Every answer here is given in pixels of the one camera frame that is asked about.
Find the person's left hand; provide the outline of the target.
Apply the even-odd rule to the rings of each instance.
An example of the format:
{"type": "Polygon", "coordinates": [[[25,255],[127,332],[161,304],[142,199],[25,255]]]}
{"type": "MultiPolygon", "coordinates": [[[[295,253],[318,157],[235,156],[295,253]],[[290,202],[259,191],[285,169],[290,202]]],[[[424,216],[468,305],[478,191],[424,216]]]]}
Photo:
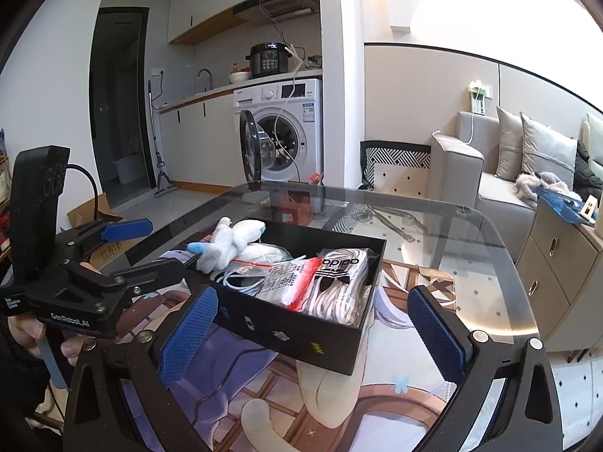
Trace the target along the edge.
{"type": "MultiPolygon", "coordinates": [[[[45,338],[46,327],[33,314],[22,314],[8,317],[10,334],[17,344],[26,348],[34,357],[41,359],[39,343],[45,338]]],[[[83,344],[89,339],[87,335],[75,335],[61,343],[60,349],[71,366],[79,359],[83,344]]]]}

